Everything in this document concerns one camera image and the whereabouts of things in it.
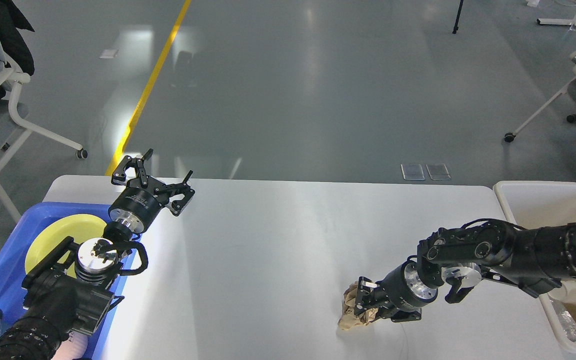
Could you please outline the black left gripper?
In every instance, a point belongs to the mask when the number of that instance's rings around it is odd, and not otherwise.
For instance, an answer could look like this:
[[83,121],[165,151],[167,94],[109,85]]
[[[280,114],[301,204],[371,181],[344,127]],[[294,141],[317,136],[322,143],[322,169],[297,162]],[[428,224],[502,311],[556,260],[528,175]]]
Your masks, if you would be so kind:
[[[124,225],[134,234],[146,232],[164,207],[178,217],[195,194],[188,184],[194,175],[192,170],[188,171],[182,182],[160,185],[160,194],[146,191],[150,175],[146,171],[145,162],[153,152],[153,148],[150,148],[141,157],[125,155],[112,172],[112,184],[126,189],[110,205],[110,221]],[[128,178],[128,169],[134,170],[135,177]]]

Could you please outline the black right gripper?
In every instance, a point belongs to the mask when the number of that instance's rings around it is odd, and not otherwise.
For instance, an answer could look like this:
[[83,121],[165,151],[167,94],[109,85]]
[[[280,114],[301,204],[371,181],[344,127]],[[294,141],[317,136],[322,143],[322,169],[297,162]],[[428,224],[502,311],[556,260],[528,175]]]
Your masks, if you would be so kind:
[[413,322],[422,319],[422,307],[438,297],[438,290],[421,280],[418,262],[407,260],[386,275],[381,281],[359,276],[356,289],[354,315],[361,316],[367,310],[378,309],[378,319],[392,322]]

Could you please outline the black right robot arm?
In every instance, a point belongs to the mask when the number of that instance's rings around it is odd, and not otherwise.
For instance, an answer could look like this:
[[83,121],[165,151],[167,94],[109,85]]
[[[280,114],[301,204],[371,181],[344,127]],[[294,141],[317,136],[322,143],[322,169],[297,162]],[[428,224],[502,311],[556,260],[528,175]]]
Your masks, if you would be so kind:
[[350,307],[354,316],[375,310],[375,319],[419,321],[422,307],[448,284],[445,301],[459,303],[482,280],[517,287],[538,297],[576,280],[576,222],[524,228],[502,219],[481,218],[458,228],[439,228],[418,242],[384,279],[358,279]]

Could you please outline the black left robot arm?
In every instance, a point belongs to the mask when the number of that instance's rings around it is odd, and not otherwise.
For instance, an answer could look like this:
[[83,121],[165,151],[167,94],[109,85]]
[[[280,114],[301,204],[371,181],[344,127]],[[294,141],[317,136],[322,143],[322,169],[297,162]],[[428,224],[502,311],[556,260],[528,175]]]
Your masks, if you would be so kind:
[[110,182],[124,190],[108,209],[102,234],[77,244],[66,235],[23,278],[25,313],[0,335],[0,360],[50,360],[73,332],[93,335],[122,301],[110,290],[119,277],[139,275],[149,260],[139,238],[160,211],[181,214],[195,194],[190,170],[166,184],[144,167],[153,150],[126,155]]

